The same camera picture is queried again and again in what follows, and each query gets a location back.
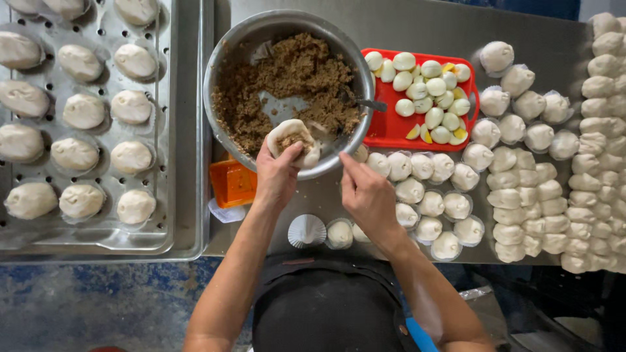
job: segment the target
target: person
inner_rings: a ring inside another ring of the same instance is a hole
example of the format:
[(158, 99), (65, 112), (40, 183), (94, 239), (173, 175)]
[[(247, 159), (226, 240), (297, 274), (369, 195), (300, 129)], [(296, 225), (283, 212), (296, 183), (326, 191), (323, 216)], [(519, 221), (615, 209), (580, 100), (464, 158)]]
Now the person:
[(420, 351), (403, 325), (395, 278), (439, 350), (494, 351), (475, 313), (398, 224), (391, 183), (346, 153), (343, 206), (389, 262), (345, 254), (265, 260), (301, 150), (297, 142), (274, 159), (264, 142), (255, 200), (193, 311), (183, 351), (231, 351), (253, 303), (255, 352)]

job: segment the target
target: hand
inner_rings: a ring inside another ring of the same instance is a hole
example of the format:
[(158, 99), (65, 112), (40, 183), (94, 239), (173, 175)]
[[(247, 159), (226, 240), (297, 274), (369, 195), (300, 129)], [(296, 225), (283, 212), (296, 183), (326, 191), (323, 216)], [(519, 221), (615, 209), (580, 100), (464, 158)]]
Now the hand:
[(339, 158), (344, 164), (342, 203), (365, 235), (379, 248), (389, 236), (406, 236), (396, 219), (396, 193), (391, 183), (344, 152)]
[(267, 137), (263, 141), (257, 156), (257, 175), (259, 178), (255, 204), (266, 209), (280, 212), (287, 206), (294, 194), (295, 183), (298, 181), (299, 168), (291, 163), (300, 155), (302, 142), (296, 142), (285, 149), (278, 159), (274, 159), (267, 148)]

